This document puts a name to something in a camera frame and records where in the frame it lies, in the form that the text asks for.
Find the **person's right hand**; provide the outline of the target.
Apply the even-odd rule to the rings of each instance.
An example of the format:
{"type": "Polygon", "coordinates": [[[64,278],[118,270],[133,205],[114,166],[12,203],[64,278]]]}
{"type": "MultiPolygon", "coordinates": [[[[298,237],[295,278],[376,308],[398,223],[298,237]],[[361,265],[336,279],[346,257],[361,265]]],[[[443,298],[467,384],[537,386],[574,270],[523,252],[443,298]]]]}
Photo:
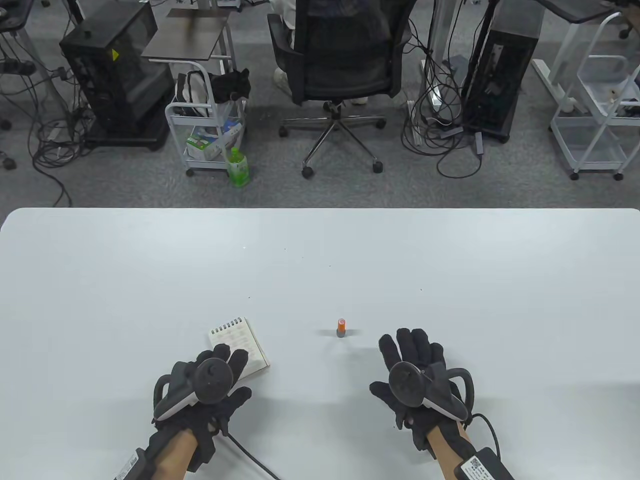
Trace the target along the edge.
{"type": "Polygon", "coordinates": [[[388,381],[372,382],[369,389],[394,412],[397,428],[410,429],[416,448],[439,462],[449,451],[454,464],[473,457],[476,450],[464,430],[474,403],[469,371],[447,370],[443,347],[420,328],[402,327],[395,339],[384,334],[378,346],[388,381]]]}

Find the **person's left hand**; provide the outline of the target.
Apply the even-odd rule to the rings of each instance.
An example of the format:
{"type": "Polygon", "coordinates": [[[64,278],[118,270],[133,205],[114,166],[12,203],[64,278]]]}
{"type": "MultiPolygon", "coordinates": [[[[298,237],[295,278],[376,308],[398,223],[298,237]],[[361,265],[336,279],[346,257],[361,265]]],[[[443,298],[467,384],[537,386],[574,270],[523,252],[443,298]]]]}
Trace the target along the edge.
{"type": "Polygon", "coordinates": [[[219,343],[158,379],[151,421],[157,432],[147,448],[151,478],[183,479],[211,461],[215,436],[229,434],[231,416],[252,397],[249,387],[236,386],[248,362],[247,350],[219,343]]]}

